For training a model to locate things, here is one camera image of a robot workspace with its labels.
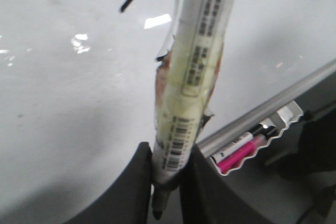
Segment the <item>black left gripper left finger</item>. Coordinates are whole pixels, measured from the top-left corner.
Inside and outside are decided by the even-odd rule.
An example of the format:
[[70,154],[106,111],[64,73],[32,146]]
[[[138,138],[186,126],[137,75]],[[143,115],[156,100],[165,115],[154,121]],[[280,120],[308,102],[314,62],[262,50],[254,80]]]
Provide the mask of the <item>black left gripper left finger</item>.
[[66,223],[147,223],[151,157],[149,143],[141,142],[117,180],[89,207]]

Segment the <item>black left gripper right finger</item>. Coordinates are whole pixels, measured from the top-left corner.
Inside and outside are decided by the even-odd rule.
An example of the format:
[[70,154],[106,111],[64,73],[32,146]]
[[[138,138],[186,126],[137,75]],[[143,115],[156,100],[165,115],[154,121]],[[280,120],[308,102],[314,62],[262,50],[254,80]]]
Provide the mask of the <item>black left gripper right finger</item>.
[[182,172],[180,201],[184,223],[271,223],[225,185],[197,145]]

